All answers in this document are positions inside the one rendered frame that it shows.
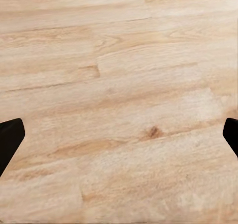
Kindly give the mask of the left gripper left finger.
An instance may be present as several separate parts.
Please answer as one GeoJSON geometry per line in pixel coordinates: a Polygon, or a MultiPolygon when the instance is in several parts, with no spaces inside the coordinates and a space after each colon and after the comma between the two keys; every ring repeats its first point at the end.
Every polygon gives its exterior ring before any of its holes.
{"type": "Polygon", "coordinates": [[[21,118],[0,123],[0,176],[25,137],[21,118]]]}

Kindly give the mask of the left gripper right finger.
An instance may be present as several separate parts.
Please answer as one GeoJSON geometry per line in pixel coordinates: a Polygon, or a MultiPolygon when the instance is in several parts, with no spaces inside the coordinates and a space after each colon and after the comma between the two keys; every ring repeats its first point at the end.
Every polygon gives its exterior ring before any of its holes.
{"type": "Polygon", "coordinates": [[[238,157],[238,119],[226,119],[223,137],[238,157]]]}

